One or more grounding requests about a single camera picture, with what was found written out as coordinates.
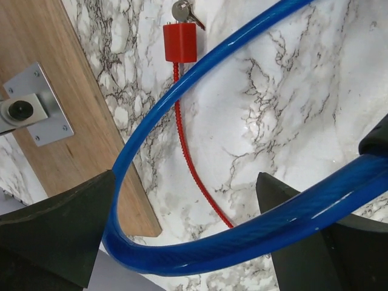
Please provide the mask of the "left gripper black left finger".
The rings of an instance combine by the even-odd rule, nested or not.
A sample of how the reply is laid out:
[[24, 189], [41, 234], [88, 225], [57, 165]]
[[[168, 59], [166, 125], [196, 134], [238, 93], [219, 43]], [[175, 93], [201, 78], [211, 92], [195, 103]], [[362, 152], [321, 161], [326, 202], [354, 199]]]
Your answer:
[[1, 290], [88, 287], [115, 191], [107, 170], [1, 215]]

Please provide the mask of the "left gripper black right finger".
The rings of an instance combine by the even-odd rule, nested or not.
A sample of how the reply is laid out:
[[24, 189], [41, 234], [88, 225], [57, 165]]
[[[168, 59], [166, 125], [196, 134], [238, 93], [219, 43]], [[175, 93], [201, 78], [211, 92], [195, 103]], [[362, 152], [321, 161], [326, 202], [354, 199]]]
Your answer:
[[348, 215], [271, 254], [280, 290], [387, 290], [387, 224]]

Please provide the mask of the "blue cable lock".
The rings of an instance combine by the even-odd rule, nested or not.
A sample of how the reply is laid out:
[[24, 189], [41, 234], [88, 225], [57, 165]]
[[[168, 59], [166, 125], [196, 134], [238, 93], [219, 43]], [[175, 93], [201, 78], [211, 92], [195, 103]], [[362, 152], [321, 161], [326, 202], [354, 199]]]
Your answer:
[[[114, 165], [119, 193], [129, 165], [141, 144], [176, 101], [212, 68], [240, 47], [307, 5], [279, 1], [226, 38], [155, 104], [133, 132]], [[117, 216], [114, 197], [102, 236], [104, 248], [130, 270], [158, 276], [186, 276], [228, 268], [274, 252], [339, 221], [387, 191], [387, 146], [363, 141], [359, 157], [326, 179], [274, 209], [232, 229], [172, 246], [144, 246], [128, 239]]]

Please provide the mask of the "red cable seal lock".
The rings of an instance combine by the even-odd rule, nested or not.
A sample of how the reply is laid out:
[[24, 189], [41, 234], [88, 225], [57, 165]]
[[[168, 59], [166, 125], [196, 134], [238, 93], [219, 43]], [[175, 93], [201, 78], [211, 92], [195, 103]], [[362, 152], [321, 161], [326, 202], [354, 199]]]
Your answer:
[[[163, 26], [164, 50], [165, 59], [171, 62], [173, 66], [173, 82], [178, 82], [180, 75], [180, 65], [194, 63], [197, 61], [197, 37], [196, 24], [194, 23], [176, 23], [166, 24]], [[179, 141], [182, 148], [183, 157], [189, 168], [189, 172], [198, 186], [199, 190], [210, 204], [215, 213], [224, 222], [224, 224], [232, 228], [233, 224], [221, 210], [211, 194], [207, 191], [205, 185], [202, 183], [194, 163], [191, 159], [189, 147], [186, 142], [184, 127], [182, 124], [181, 104], [179, 101], [174, 105], [176, 128], [178, 131]]]

